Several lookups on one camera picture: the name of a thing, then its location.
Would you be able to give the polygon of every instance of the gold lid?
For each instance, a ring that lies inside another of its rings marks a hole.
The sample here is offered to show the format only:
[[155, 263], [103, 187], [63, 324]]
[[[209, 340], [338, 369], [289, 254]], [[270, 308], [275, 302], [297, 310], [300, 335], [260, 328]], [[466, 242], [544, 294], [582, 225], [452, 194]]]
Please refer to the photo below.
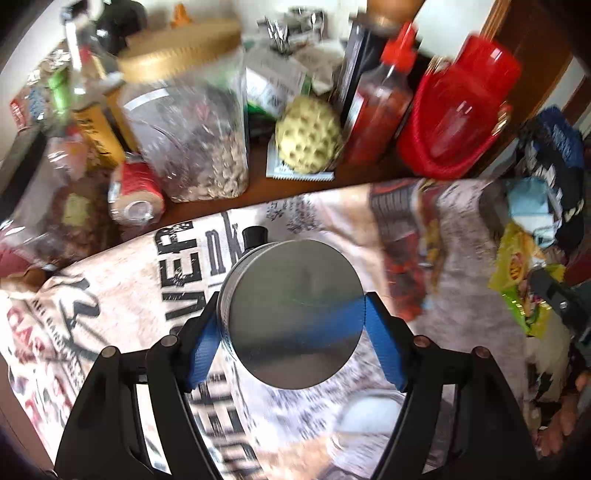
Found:
[[162, 30], [123, 50], [119, 69], [129, 83], [165, 80], [234, 50], [240, 34], [240, 22], [227, 18]]

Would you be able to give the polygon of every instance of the wooden table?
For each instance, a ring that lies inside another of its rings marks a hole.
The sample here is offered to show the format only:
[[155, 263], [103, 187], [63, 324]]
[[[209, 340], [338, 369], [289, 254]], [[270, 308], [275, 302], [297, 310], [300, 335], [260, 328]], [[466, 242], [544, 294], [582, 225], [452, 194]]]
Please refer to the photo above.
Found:
[[340, 165], [333, 181], [275, 180], [265, 176], [267, 167], [267, 142], [251, 145], [248, 158], [248, 190], [235, 199], [204, 200], [200, 202], [167, 202], [166, 212], [154, 226], [154, 230], [174, 223], [224, 212], [233, 208], [256, 205], [257, 203], [293, 197], [302, 193], [338, 189], [350, 185], [372, 183], [413, 176], [409, 169], [395, 155], [387, 155], [375, 166], [354, 167]]

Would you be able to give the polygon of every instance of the red handle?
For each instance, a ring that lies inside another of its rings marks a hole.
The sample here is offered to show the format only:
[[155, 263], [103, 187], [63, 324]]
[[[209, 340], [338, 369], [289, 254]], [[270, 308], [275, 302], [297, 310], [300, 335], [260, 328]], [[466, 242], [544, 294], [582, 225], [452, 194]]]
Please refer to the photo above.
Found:
[[453, 180], [460, 178], [470, 168], [478, 161], [478, 159], [484, 154], [486, 150], [488, 150], [491, 145], [496, 141], [499, 137], [499, 134], [502, 132], [505, 125], [508, 123], [509, 117], [509, 109], [508, 106], [504, 103], [501, 106], [501, 110], [499, 111], [499, 123], [495, 126], [492, 131], [490, 137], [488, 137], [484, 143], [478, 147], [471, 155], [462, 159], [459, 162], [456, 162], [452, 165], [439, 165], [430, 157], [429, 153], [427, 152], [427, 148], [425, 147], [425, 143], [421, 138], [421, 130], [419, 126], [419, 116], [421, 112], [421, 104], [423, 102], [423, 95], [425, 90], [427, 89], [427, 84], [433, 74], [437, 66], [440, 64], [441, 60], [436, 61], [436, 63], [432, 63], [429, 65], [429, 68], [425, 72], [425, 75], [421, 79], [421, 83], [418, 86], [417, 94], [414, 98], [414, 108], [411, 112], [410, 116], [410, 128], [411, 128], [411, 138], [413, 140], [414, 149], [416, 152], [416, 162], [413, 166], [411, 166], [416, 174], [422, 175], [424, 177], [433, 177], [437, 179], [444, 179], [444, 180]]

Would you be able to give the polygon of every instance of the metal screw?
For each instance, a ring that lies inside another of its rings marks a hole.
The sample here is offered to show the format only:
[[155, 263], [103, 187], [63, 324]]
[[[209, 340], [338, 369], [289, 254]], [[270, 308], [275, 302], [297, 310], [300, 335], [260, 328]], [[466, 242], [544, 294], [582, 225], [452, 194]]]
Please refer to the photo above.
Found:
[[480, 358], [489, 358], [491, 356], [491, 351], [483, 346], [477, 346], [474, 349], [474, 353]]
[[117, 353], [117, 349], [114, 346], [106, 346], [103, 348], [103, 351], [100, 353], [104, 358], [111, 358], [114, 354]]
[[429, 338], [425, 337], [424, 335], [417, 335], [413, 339], [413, 342], [417, 347], [420, 348], [427, 348], [429, 345], [431, 345], [431, 340], [429, 340]]
[[175, 343], [177, 343], [176, 335], [167, 335], [166, 337], [163, 337], [162, 340], [160, 340], [160, 344], [162, 344], [162, 346], [173, 346]]

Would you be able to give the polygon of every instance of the orange cap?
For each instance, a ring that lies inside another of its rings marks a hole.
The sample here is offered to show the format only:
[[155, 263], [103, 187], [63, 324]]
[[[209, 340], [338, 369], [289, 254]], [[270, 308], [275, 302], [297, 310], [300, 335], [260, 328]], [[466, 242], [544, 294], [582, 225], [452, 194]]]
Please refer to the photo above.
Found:
[[413, 69], [414, 61], [417, 59], [417, 51], [414, 50], [416, 36], [417, 31], [413, 24], [406, 22], [402, 26], [398, 38], [388, 40], [380, 61], [395, 66], [401, 73], [409, 73]]
[[170, 26], [172, 28], [177, 28], [189, 23], [193, 23], [193, 20], [191, 20], [191, 17], [187, 15], [184, 5], [176, 4], [174, 6], [174, 15], [172, 22], [170, 22]]

